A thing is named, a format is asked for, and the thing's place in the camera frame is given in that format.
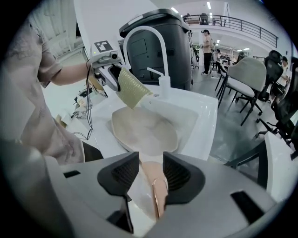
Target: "white chair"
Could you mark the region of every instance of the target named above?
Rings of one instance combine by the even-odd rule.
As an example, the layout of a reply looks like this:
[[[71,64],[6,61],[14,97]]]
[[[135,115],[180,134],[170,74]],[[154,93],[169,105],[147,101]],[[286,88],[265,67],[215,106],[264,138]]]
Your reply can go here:
[[[248,116],[251,114],[254,106],[261,110],[256,102],[259,94],[264,88],[265,81],[266,67],[257,59],[247,57],[239,61],[236,65],[229,66],[228,71],[225,74],[223,83],[219,89],[220,95],[218,107],[222,102],[226,87],[236,91],[233,101],[238,92],[244,95],[245,97],[239,98],[247,100],[247,103],[242,108],[240,113],[244,110],[248,103],[251,103],[251,108],[249,109],[245,119],[241,123],[242,126]]]

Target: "gray floor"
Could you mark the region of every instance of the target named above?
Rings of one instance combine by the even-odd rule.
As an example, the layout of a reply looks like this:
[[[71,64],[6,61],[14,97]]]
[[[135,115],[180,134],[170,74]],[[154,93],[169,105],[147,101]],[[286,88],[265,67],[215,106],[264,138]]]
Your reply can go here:
[[[220,83],[215,92],[219,74],[212,72],[211,75],[202,76],[201,69],[202,67],[193,70],[192,91],[216,98],[216,93],[221,85]],[[256,119],[260,117],[256,107],[244,125],[240,126],[250,107],[248,105],[242,113],[239,113],[246,101],[240,99],[237,103],[235,101],[232,103],[235,91],[232,90],[230,95],[228,93],[229,90],[226,90],[218,109],[217,126],[210,152],[210,156],[222,162],[236,159],[260,144],[264,140],[264,136],[261,135],[260,138],[255,139],[254,135],[259,131],[265,131],[265,127],[261,123],[256,123]],[[269,121],[275,124],[277,121],[270,105],[259,100],[257,103],[263,110],[261,118],[265,122]]]

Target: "black pants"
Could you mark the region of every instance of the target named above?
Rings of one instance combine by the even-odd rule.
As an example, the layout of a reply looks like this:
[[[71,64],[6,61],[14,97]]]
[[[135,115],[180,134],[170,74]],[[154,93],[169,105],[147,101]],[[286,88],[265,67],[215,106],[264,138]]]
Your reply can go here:
[[[211,61],[212,53],[204,53],[204,73],[208,74],[210,69],[210,61]]]
[[[83,142],[85,162],[103,159],[102,153],[95,147]]]

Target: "railing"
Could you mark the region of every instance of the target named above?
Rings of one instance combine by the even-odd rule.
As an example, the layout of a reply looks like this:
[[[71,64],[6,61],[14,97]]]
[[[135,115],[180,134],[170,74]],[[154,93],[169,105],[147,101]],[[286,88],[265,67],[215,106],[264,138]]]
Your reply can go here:
[[[220,16],[220,15],[213,15],[212,18],[209,15],[191,15],[185,16],[185,21],[191,25],[212,25],[212,26],[222,26],[228,27],[230,29],[239,30],[250,35],[256,36],[273,47],[277,47],[278,45],[278,37],[271,32],[261,28],[253,23],[250,23],[245,20],[227,17],[227,16]]]

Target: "white sink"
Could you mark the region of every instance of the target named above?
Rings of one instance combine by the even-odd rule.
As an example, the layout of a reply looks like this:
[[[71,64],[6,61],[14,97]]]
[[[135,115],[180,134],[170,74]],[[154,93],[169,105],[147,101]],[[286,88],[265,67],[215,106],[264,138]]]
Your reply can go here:
[[[159,94],[159,86],[146,85]],[[198,93],[170,89],[167,100],[146,96],[137,105],[165,117],[178,135],[177,153],[207,160],[215,133],[218,100]],[[104,158],[127,152],[113,135],[112,113],[126,105],[115,93],[92,109],[93,132]]]

